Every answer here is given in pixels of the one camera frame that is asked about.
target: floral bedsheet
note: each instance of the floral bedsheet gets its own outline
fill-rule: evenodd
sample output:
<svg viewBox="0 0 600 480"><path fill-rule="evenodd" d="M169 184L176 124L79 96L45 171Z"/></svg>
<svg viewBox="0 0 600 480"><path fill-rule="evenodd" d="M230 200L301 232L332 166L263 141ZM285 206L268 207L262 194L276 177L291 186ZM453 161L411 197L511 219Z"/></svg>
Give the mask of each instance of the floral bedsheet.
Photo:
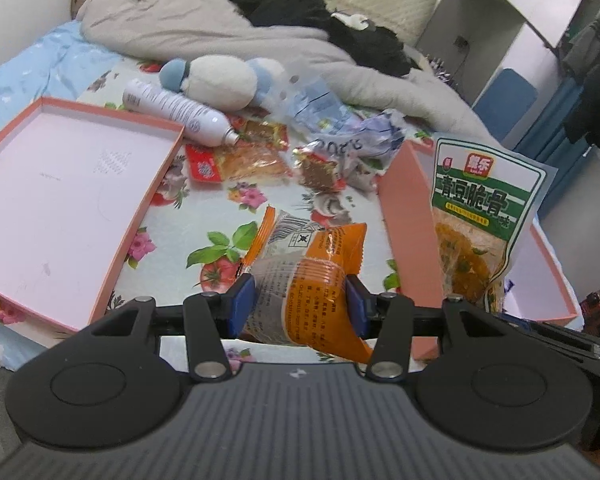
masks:
<svg viewBox="0 0 600 480"><path fill-rule="evenodd" d="M78 101L123 108L126 83L138 77L158 84L159 70L160 65L152 62L123 59L94 81ZM360 279L372 292L400 286L375 195L365 196L347 187L343 192L317 197L293 179L266 185L248 181L199 183L189 178L189 163L182 146L129 247L107 309L116 309L136 296L153 296L158 306L165 306L181 304L187 296L203 290L224 292L234 281L239 259L249 248L267 204L325 226L366 222ZM0 301L0 323L47 348L69 335L4 301ZM229 341L225 348L234 362L331 360L330 356L302 348ZM23 355L19 364L32 357ZM18 363L9 365L14 368Z"/></svg>

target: blue bedsheet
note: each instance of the blue bedsheet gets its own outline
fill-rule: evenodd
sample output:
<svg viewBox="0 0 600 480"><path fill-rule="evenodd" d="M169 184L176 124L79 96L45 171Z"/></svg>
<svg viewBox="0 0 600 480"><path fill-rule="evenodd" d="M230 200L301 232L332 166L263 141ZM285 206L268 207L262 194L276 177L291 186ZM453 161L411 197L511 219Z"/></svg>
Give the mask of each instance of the blue bedsheet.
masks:
<svg viewBox="0 0 600 480"><path fill-rule="evenodd" d="M87 43L80 23L56 27L0 67L0 130L40 96L75 101L121 57ZM0 365L17 370L44 348L0 324Z"/></svg>
<svg viewBox="0 0 600 480"><path fill-rule="evenodd" d="M0 67L0 130L40 96L75 101L119 60L85 41L79 22L56 27Z"/></svg>

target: blue chair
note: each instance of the blue chair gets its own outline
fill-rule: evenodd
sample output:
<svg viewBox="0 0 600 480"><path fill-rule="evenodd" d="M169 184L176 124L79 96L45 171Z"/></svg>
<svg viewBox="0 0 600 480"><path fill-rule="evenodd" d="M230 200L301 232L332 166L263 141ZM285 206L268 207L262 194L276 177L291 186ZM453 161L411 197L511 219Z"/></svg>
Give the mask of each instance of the blue chair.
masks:
<svg viewBox="0 0 600 480"><path fill-rule="evenodd" d="M474 105L489 133L503 140L536 102L538 90L518 72L505 68Z"/></svg>

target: electrical outlet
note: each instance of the electrical outlet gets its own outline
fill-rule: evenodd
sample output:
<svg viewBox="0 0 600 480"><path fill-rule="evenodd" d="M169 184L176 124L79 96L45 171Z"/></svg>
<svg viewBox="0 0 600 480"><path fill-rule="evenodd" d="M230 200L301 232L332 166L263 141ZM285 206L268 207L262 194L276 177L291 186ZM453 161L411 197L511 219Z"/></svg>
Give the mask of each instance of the electrical outlet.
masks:
<svg viewBox="0 0 600 480"><path fill-rule="evenodd" d="M469 48L469 42L462 36L458 36L456 38L454 45L458 48L458 50L466 50Z"/></svg>

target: orange snack bag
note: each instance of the orange snack bag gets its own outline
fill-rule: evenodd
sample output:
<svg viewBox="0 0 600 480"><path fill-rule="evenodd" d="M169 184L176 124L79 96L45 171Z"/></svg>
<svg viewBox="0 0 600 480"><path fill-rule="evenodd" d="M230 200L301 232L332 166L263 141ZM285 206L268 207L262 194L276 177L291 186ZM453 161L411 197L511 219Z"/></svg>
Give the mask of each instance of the orange snack bag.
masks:
<svg viewBox="0 0 600 480"><path fill-rule="evenodd" d="M260 342L297 344L366 363L371 348L347 312L345 278L360 272L366 224L323 230L316 222L267 207L244 272L258 299L246 330Z"/></svg>

